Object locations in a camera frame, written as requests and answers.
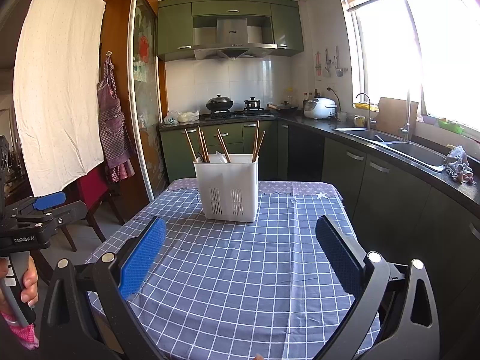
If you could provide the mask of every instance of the green container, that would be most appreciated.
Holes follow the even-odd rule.
[[[444,128],[445,130],[454,132],[455,134],[462,134],[463,127],[459,123],[455,122],[444,122],[443,120],[438,120],[438,126]]]

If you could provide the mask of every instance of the wooden cutting board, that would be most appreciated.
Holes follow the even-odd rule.
[[[410,102],[410,130],[409,138],[412,137],[417,124],[418,103]],[[405,125],[405,114],[407,112],[407,101],[381,97],[378,102],[378,115],[375,117],[377,124],[375,130],[401,137],[400,129]]]

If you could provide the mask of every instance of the blue checkered tablecloth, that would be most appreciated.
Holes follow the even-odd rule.
[[[88,259],[116,252],[152,216],[166,241],[130,306],[172,359],[311,359],[354,297],[344,292],[315,237],[319,216],[355,236],[340,198],[259,193],[257,220],[206,219],[197,190],[165,191]],[[101,311],[96,293],[93,307]],[[379,330],[375,319],[361,350]]]

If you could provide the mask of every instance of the mug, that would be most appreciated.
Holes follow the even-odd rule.
[[[355,115],[353,117],[353,124],[357,127],[364,127],[365,126],[365,117],[360,115]]]
[[[339,111],[337,112],[337,119],[341,123],[345,123],[347,121],[347,113]]]

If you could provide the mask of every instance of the rice cooker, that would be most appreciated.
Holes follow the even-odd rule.
[[[325,119],[335,116],[337,105],[332,99],[326,97],[315,97],[303,105],[303,114],[310,119]]]

